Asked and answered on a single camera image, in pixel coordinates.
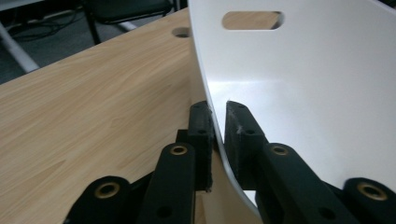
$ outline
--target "chair leg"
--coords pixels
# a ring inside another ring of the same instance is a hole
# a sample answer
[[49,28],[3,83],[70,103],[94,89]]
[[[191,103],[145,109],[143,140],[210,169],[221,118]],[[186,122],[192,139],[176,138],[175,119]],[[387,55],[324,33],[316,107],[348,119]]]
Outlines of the chair leg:
[[98,45],[101,43],[98,31],[96,30],[95,21],[93,20],[90,12],[84,8],[85,18],[87,19],[88,26],[90,27],[93,43]]
[[174,10],[175,12],[177,12],[178,11],[177,0],[173,0],[173,4],[174,4]]

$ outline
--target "chair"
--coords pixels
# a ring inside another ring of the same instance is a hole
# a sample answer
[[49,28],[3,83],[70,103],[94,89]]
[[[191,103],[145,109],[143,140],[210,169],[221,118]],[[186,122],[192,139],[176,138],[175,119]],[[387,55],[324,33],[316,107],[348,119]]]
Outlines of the chair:
[[90,27],[93,42],[100,44],[95,21],[115,24],[158,15],[166,16],[172,8],[177,11],[177,0],[80,0]]

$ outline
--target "gray floor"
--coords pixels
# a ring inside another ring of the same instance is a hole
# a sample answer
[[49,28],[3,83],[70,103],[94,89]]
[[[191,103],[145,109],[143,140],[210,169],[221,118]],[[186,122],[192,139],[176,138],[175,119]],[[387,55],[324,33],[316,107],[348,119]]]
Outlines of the gray floor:
[[[133,24],[142,26],[159,18],[160,17],[154,17],[133,21]],[[67,23],[71,21],[71,19],[72,14],[66,14],[55,18],[54,21],[58,23]],[[40,67],[44,67],[93,46],[91,33],[82,11],[77,12],[75,21],[76,22],[66,26],[55,35],[32,41],[17,40],[17,42]],[[102,42],[125,33],[125,31],[117,25],[96,25]],[[46,32],[46,30],[43,30],[43,28],[35,28],[23,32],[21,35],[34,35],[43,32]],[[24,71],[0,43],[0,84],[24,75]]]

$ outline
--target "black cable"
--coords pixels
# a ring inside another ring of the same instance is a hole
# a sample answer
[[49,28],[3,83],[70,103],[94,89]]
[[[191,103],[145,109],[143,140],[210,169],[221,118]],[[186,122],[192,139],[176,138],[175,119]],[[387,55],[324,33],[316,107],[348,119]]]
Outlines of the black cable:
[[[15,28],[10,29],[8,32],[11,34],[11,36],[15,40],[21,41],[21,42],[41,39],[41,38],[44,38],[47,36],[56,35],[59,31],[61,31],[65,27],[69,26],[70,24],[80,21],[83,18],[83,16],[76,19],[77,14],[78,14],[78,11],[74,10],[72,18],[66,23],[59,23],[57,21],[44,20],[44,21],[39,21],[38,23],[30,23],[27,25],[23,25],[21,27],[15,27]],[[35,35],[21,35],[23,32],[26,32],[26,31],[32,31],[34,29],[43,29],[43,28],[46,29],[46,32],[41,32],[40,34],[35,34]]]

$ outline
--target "wooden table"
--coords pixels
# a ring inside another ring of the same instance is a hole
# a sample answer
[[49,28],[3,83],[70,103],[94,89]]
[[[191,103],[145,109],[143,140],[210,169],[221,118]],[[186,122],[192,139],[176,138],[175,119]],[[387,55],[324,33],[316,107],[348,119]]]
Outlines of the wooden table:
[[61,223],[95,179],[133,182],[187,128],[187,10],[0,86],[0,223]]

